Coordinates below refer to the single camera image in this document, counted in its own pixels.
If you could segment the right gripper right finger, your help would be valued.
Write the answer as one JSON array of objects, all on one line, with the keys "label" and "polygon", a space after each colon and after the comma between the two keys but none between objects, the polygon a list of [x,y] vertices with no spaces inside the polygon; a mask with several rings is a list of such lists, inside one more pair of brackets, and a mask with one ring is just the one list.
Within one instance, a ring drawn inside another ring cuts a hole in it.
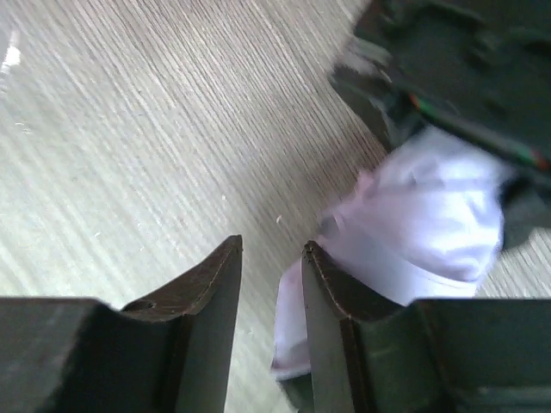
[{"label": "right gripper right finger", "polygon": [[547,412],[546,299],[424,299],[402,307],[315,243],[302,261],[318,412]]}]

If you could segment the lavender folding umbrella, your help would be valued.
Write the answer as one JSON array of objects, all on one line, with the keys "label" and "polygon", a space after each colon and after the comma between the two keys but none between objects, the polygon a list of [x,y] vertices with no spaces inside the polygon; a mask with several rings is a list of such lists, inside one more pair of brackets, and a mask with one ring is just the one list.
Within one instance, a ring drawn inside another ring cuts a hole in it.
[{"label": "lavender folding umbrella", "polygon": [[319,222],[317,244],[346,272],[398,305],[471,298],[503,246],[505,161],[428,126]]}]

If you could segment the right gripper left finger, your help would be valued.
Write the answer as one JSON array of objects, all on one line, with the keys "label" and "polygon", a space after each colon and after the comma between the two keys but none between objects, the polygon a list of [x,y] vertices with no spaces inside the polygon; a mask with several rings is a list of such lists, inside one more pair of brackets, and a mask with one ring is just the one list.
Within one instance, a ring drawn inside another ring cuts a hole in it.
[{"label": "right gripper left finger", "polygon": [[242,238],[116,310],[86,298],[1,301],[4,412],[221,412]]}]

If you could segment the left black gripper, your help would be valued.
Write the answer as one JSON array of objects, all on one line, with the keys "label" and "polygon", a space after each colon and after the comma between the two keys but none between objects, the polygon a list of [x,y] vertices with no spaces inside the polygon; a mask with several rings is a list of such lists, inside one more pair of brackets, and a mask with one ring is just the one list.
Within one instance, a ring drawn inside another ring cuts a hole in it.
[{"label": "left black gripper", "polygon": [[331,85],[391,150],[437,126],[505,160],[505,248],[550,226],[550,4],[372,1]]}]

